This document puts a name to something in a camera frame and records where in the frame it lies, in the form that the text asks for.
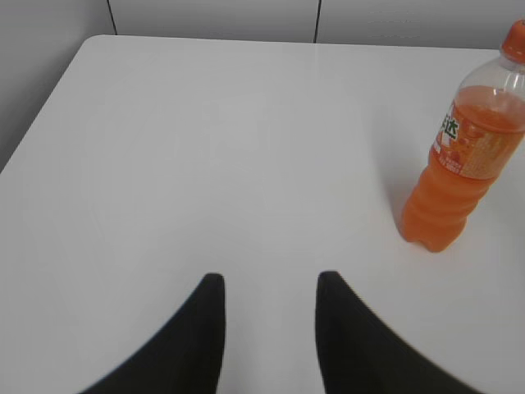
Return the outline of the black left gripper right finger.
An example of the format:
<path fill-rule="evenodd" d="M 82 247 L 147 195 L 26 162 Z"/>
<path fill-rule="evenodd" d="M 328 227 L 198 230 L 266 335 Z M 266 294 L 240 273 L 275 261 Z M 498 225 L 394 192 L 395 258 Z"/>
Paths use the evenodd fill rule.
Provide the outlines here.
<path fill-rule="evenodd" d="M 326 393 L 475 393 L 398 337 L 336 271 L 319 274 L 316 348 Z"/>

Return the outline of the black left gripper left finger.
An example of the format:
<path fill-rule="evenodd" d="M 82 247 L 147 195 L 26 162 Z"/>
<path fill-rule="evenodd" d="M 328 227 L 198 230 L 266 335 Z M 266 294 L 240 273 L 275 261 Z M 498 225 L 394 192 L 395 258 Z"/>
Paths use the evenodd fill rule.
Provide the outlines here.
<path fill-rule="evenodd" d="M 86 393 L 215 393 L 226 344 L 226 290 L 206 274 L 166 324 Z"/>

